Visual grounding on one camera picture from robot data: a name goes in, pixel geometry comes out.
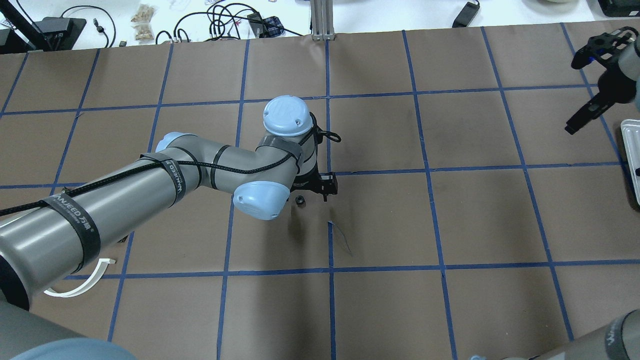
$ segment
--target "white curved plastic piece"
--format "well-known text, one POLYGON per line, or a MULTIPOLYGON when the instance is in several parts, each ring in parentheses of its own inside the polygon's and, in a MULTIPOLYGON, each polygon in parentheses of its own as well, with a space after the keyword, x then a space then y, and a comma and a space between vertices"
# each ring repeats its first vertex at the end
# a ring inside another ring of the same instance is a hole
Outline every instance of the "white curved plastic piece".
POLYGON ((104 275, 104 272, 107 271, 107 266, 109 266, 109 264, 115 263, 116 261, 114 259, 100 258, 98 259, 98 265, 96 265, 95 269, 93 269, 91 276, 89 276, 89 278, 85 280, 82 285, 73 290, 67 291, 66 293, 56 293, 56 291, 52 288, 45 290, 44 293, 48 296, 53 297, 76 297, 80 294, 84 294, 90 288, 92 288, 93 285, 96 285, 98 283, 98 280, 100 280, 100 278, 104 275))
MULTIPOLYGON (((636 83, 636 94, 640 94, 640 78, 638 78, 638 81, 636 83)), ((640 96, 638 95, 636 95, 636 109, 640 111, 640 96)))
POLYGON ((167 148, 167 146, 169 146, 169 144, 172 141, 174 141, 175 139, 179 138, 180 136, 184 136, 184 135, 197 136, 196 134, 179 133, 177 131, 173 131, 173 132, 168 133, 167 135, 165 135, 164 138, 162 138, 162 140, 160 140, 158 142, 158 145, 156 146, 156 152, 165 150, 167 148))
POLYGON ((636 169, 640 168, 640 120, 627 119, 620 124, 622 140, 625 144, 629 169, 631 170, 631 182, 634 185, 636 201, 640 205, 640 180, 636 176, 636 169))
POLYGON ((273 181, 252 181, 234 191, 234 206, 259 220, 273 220, 289 198, 289 189, 273 181))
POLYGON ((264 128, 277 136, 302 135, 314 126, 305 101, 291 95, 281 95, 269 101, 262 118, 264 128))

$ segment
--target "blue tape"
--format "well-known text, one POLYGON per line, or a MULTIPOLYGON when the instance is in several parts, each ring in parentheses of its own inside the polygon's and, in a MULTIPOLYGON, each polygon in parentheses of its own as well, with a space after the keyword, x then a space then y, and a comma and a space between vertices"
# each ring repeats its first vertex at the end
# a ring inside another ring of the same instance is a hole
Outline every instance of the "blue tape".
POLYGON ((6 107, 9 105, 9 100, 11 99, 11 95, 13 95, 13 91, 15 90, 15 86, 18 85, 18 80, 20 79, 20 75, 22 74, 22 70, 24 69, 24 64, 27 63, 27 59, 29 58, 29 53, 24 55, 22 59, 22 63, 20 64, 20 68, 18 69, 18 73, 15 75, 15 79, 13 80, 13 84, 11 84, 11 88, 9 89, 9 94, 6 96, 6 100, 2 105, 2 109, 0 110, 0 118, 3 114, 5 114, 6 107))
MULTIPOLYGON (((238 121, 236 127, 236 147, 240 144, 240 134, 242 131, 242 114, 244 107, 244 88, 246 85, 246 68, 249 62, 249 40, 246 41, 246 45, 244 47, 244 63, 242 69, 242 83, 240 86, 240 101, 238 102, 238 121)), ((218 318, 218 339, 216 342, 216 359, 220 360, 220 356, 222 355, 222 336, 225 324, 225 308, 227 304, 227 284, 228 284, 228 273, 229 273, 229 259, 231 257, 231 238, 233 233, 233 223, 234 223, 234 202, 231 201, 231 205, 229 207, 229 223, 227 228, 227 248, 225 250, 225 275, 222 278, 222 289, 220 291, 220 317, 218 318)))
MULTIPOLYGON (((564 266, 618 266, 618 265, 640 265, 640 259, 612 259, 612 260, 572 260, 548 261, 533 263, 485 263, 485 264, 450 264, 446 265, 447 270, 472 270, 472 269, 508 269, 508 268, 544 268, 550 265, 555 267, 564 266)), ((294 275, 294 274, 330 274, 330 273, 353 273, 353 272, 392 272, 392 271, 439 271, 440 265, 396 265, 396 266, 353 266, 342 268, 302 268, 283 270, 234 270, 225 273, 224 271, 208 272, 166 272, 147 274, 125 274, 126 279, 168 279, 174 277, 223 277, 227 276, 273 276, 273 275, 294 275)), ((89 275, 69 275, 65 280, 86 280, 89 275)), ((120 275, 105 274, 103 279, 119 279, 120 275)))
POLYGON ((349 175, 379 175, 379 174, 412 174, 416 172, 425 172, 423 168, 405 168, 397 170, 363 170, 363 171, 338 171, 335 174, 338 176, 349 175))
MULTIPOLYGON (((86 93, 89 91, 89 86, 91 85, 91 79, 93 78, 93 72, 95 71, 95 66, 98 64, 98 56, 100 56, 100 49, 95 51, 95 57, 93 58, 93 64, 91 66, 91 71, 89 71, 89 78, 86 80, 86 84, 84 85, 84 91, 82 92, 82 97, 80 98, 80 104, 78 105, 78 109, 76 110, 76 117, 74 118, 74 122, 71 125, 71 130, 69 131, 69 136, 67 137, 67 143, 65 144, 65 149, 62 151, 62 157, 60 158, 60 164, 58 164, 58 170, 56 171, 56 177, 53 181, 54 185, 58 185, 58 180, 60 179, 60 173, 62 172, 62 166, 65 164, 65 159, 67 158, 67 152, 69 151, 69 145, 71 144, 71 139, 74 136, 74 131, 76 130, 76 126, 78 123, 78 118, 81 115, 82 105, 84 104, 84 99, 86 98, 86 93)), ((51 188, 51 192, 49 195, 53 195, 56 191, 55 187, 51 188)))
POLYGON ((524 160, 524 155, 522 153, 522 148, 520 146, 520 141, 518 140, 518 134, 515 129, 515 125, 513 123, 513 118, 511 116, 511 111, 509 110, 509 104, 507 103, 507 98, 504 95, 504 91, 502 89, 502 81, 500 80, 500 74, 498 73, 498 68, 495 64, 495 59, 493 58, 493 52, 491 50, 491 45, 489 44, 489 39, 486 36, 486 31, 484 27, 480 28, 482 32, 482 36, 484 39, 484 44, 486 46, 486 50, 489 54, 489 59, 491 61, 491 65, 493 67, 493 73, 495 74, 495 79, 498 83, 498 87, 500 88, 500 96, 502 97, 502 103, 504 105, 504 111, 506 112, 507 119, 509 120, 509 127, 511 128, 511 134, 513 135, 513 141, 515 142, 516 149, 518 150, 518 157, 520 158, 520 162, 522 164, 522 172, 524 173, 525 182, 527 183, 527 189, 529 190, 529 196, 531 198, 531 203, 533 205, 534 212, 536 214, 536 220, 538 222, 538 229, 540 230, 540 236, 542 238, 542 244, 545 249, 545 253, 547 255, 547 263, 549 265, 551 271, 551 278, 554 283, 554 287, 556 289, 556 295, 558 297, 558 303, 560 305, 560 312, 562 312, 564 327, 566 328, 567 336, 570 341, 573 341, 573 331, 571 329, 571 324, 569 323, 569 317, 566 312, 566 307, 564 306, 564 298, 562 296, 562 291, 560 289, 560 283, 558 282, 556 269, 553 266, 553 258, 551 256, 551 251, 549 249, 549 244, 547 241, 547 235, 545 233, 544 225, 542 224, 542 218, 540 216, 540 210, 538 209, 538 203, 536 201, 535 193, 533 192, 533 186, 531 185, 531 179, 529 178, 529 172, 527 171, 527 165, 524 160))
POLYGON ((120 281, 118 282, 118 291, 116 292, 116 300, 113 304, 113 312, 111 314, 111 322, 109 323, 109 334, 107 335, 107 341, 113 340, 113 331, 115 331, 116 320, 118 318, 118 310, 120 309, 120 298, 122 297, 122 288, 124 287, 124 281, 127 275, 127 265, 129 264, 129 256, 131 255, 131 245, 133 244, 134 233, 129 234, 129 242, 127 243, 127 250, 124 254, 124 260, 122 261, 122 271, 120 271, 120 281))
POLYGON ((160 109, 162 107, 162 99, 164 97, 164 89, 166 88, 166 80, 169 76, 169 68, 171 67, 171 57, 173 56, 173 44, 169 45, 169 55, 166 61, 166 67, 164 68, 164 77, 162 80, 162 87, 160 88, 160 95, 158 96, 158 104, 156 105, 156 114, 154 115, 154 123, 151 126, 151 135, 149 136, 149 144, 147 145, 147 152, 151 152, 154 146, 154 138, 156 137, 156 127, 158 125, 158 118, 160 116, 160 109))
POLYGON ((76 109, 53 109, 53 110, 29 110, 29 111, 7 111, 5 115, 30 115, 30 114, 55 114, 55 113, 73 113, 76 109))
POLYGON ((444 309, 447 317, 447 329, 449 331, 449 343, 451 346, 451 356, 454 360, 458 359, 458 352, 456 350, 456 340, 453 331, 453 319, 451 317, 451 305, 449 303, 449 289, 447 287, 446 266, 444 262, 444 255, 442 254, 442 242, 440 241, 440 228, 438 226, 438 215, 436 212, 436 205, 433 198, 433 188, 431 184, 431 171, 429 167, 429 160, 427 157, 427 150, 424 143, 424 136, 422 132, 422 118, 420 115, 420 104, 418 102, 418 93, 415 86, 415 75, 413 72, 413 63, 411 61, 411 52, 409 50, 409 42, 406 38, 406 31, 402 30, 402 37, 404 41, 404 50, 406 51, 406 59, 409 64, 409 74, 411 76, 411 86, 413 90, 413 103, 415 105, 415 116, 418 123, 418 134, 420 137, 420 148, 422 150, 422 159, 424 160, 424 168, 427 177, 427 189, 429 192, 429 205, 431 206, 431 219, 433 221, 433 230, 436 239, 436 249, 438 251, 438 266, 440 267, 441 280, 442 280, 442 295, 444 298, 444 309))
POLYGON ((334 285, 334 267, 333 267, 333 224, 327 223, 327 239, 329 244, 329 326, 331 336, 331 359, 336 359, 336 340, 335 340, 335 285, 334 285))

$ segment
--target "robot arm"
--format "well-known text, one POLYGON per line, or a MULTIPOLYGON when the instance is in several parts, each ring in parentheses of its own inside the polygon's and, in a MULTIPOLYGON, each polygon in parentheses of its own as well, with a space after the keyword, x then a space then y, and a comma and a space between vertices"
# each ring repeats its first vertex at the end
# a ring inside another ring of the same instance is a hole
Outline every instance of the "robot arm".
MULTIPOLYGON (((625 26, 612 33, 591 37, 587 45, 575 53, 571 64, 574 69, 582 69, 596 60, 607 70, 598 80, 600 92, 567 121, 564 129, 571 135, 614 104, 627 104, 636 98, 640 78, 640 43, 634 40, 634 36, 638 37, 638 31, 625 26)), ((640 97, 636 99, 636 107, 640 110, 640 97)))
POLYGON ((261 220, 276 218, 292 190, 312 190, 325 200, 337 193, 333 173, 318 172, 316 154, 322 136, 340 138, 318 128, 304 101, 273 99, 264 125, 255 151, 169 133, 157 152, 0 224, 0 301, 4 294, 28 309, 33 295, 201 185, 232 193, 238 210, 261 220))

